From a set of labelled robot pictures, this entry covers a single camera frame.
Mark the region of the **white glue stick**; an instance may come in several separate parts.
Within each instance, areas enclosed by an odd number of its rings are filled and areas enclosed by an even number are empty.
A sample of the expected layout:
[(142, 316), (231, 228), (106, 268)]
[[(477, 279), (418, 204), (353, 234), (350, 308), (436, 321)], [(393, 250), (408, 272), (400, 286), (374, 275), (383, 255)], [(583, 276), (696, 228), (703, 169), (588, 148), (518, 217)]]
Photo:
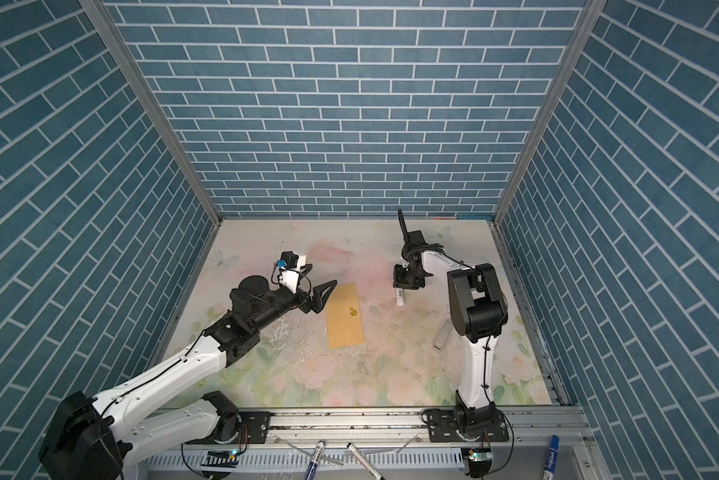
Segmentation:
[(397, 306), (405, 305), (405, 294), (401, 288), (395, 289), (395, 298), (397, 298)]

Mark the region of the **yellow envelope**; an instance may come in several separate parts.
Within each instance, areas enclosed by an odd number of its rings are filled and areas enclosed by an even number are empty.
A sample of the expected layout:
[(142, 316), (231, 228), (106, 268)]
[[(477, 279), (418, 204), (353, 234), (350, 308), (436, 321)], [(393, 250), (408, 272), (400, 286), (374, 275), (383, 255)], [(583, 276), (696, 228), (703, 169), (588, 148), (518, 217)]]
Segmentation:
[(324, 313), (330, 349), (365, 343), (361, 306), (355, 283), (337, 285), (329, 296)]

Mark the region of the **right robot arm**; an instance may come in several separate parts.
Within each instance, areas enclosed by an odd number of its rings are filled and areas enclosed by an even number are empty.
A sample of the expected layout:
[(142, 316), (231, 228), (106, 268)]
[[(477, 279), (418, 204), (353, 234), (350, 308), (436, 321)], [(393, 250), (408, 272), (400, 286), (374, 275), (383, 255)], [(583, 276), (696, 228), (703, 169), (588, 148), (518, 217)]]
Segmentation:
[(463, 372), (451, 419), (455, 431), (467, 441), (483, 439), (495, 428), (505, 432), (505, 420), (495, 405), (491, 387), (493, 350), (509, 321), (509, 304), (501, 290), (497, 270), (489, 263), (469, 265), (429, 243), (423, 232), (410, 232), (401, 223), (403, 262), (393, 269), (397, 305), (405, 304), (403, 292), (425, 287), (427, 279), (447, 284), (449, 326), (461, 338)]

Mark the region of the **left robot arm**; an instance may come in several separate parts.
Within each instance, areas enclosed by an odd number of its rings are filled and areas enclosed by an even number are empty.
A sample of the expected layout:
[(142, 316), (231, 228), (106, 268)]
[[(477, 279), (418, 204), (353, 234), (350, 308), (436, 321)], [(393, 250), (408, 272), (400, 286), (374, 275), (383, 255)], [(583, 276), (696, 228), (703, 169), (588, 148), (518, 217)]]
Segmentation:
[(158, 410), (243, 358), (257, 346), (261, 330), (281, 316), (295, 309), (321, 312), (336, 286), (329, 281), (309, 290), (273, 289), (263, 276), (243, 279), (229, 294), (231, 310), (189, 346), (123, 384), (65, 398), (39, 448), (41, 465), (53, 479), (120, 479), (140, 462), (195, 440), (245, 448), (249, 429), (220, 391), (171, 412)]

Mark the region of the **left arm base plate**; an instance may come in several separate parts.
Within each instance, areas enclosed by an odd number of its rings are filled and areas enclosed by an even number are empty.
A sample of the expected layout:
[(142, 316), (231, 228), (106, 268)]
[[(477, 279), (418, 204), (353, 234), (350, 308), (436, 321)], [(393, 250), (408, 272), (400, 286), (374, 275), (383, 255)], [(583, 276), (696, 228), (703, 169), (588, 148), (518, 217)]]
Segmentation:
[(217, 440), (216, 432), (201, 439), (190, 440), (188, 445), (239, 445), (265, 444), (272, 413), (270, 411), (242, 410), (237, 413), (229, 440)]

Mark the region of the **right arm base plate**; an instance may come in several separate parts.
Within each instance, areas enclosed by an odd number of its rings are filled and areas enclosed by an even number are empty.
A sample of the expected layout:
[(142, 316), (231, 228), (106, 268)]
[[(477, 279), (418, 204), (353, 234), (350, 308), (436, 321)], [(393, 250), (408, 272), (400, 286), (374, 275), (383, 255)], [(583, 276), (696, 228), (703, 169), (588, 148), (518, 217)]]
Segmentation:
[(452, 409), (427, 408), (421, 411), (419, 416), (429, 432), (431, 443), (487, 443), (511, 440), (509, 426), (501, 419), (461, 427)]

